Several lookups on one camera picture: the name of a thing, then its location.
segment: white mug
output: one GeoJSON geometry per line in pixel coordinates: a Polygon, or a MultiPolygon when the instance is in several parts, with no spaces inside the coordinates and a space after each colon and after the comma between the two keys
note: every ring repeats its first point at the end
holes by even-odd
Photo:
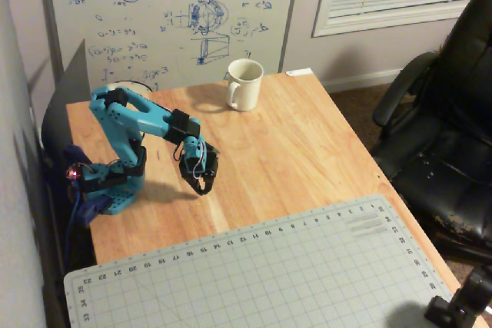
{"type": "Polygon", "coordinates": [[[236,111],[250,111],[258,102],[263,67],[251,59],[229,64],[228,104],[236,111]]]}

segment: cutting mat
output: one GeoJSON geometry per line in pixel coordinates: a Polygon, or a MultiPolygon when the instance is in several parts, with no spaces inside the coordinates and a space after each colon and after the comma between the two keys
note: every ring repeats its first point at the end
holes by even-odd
{"type": "Polygon", "coordinates": [[[381,195],[166,247],[65,277],[73,327],[432,327],[451,298],[381,195]]]}

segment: window frame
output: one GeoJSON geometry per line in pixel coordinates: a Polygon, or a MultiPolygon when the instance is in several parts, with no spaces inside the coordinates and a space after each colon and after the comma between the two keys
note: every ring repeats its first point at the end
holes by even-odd
{"type": "Polygon", "coordinates": [[[330,18],[331,2],[332,0],[320,0],[313,37],[458,18],[469,0],[417,5],[336,18],[330,18]]]}

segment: carpet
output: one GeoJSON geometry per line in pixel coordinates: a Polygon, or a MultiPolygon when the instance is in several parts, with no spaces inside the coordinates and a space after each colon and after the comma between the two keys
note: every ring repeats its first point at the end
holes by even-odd
{"type": "MultiPolygon", "coordinates": [[[[368,150],[377,143],[381,132],[381,129],[372,121],[372,112],[388,87],[388,84],[384,84],[330,94],[331,99],[368,150]]],[[[464,282],[473,269],[471,265],[452,260],[446,260],[446,263],[460,283],[464,282]]],[[[492,316],[485,313],[484,318],[489,326],[492,326],[492,316]]]]}

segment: white wall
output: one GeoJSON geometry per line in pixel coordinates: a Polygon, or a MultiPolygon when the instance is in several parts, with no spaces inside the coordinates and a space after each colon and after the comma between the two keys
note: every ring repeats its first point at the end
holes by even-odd
{"type": "Polygon", "coordinates": [[[38,125],[55,90],[42,0],[9,0],[38,125]]]}
{"type": "Polygon", "coordinates": [[[294,0],[283,69],[310,67],[324,84],[377,72],[392,74],[417,55],[439,48],[455,23],[446,20],[312,38],[318,2],[294,0]]]}
{"type": "Polygon", "coordinates": [[[36,146],[8,1],[0,0],[0,326],[43,327],[43,277],[29,210],[36,146]]]}

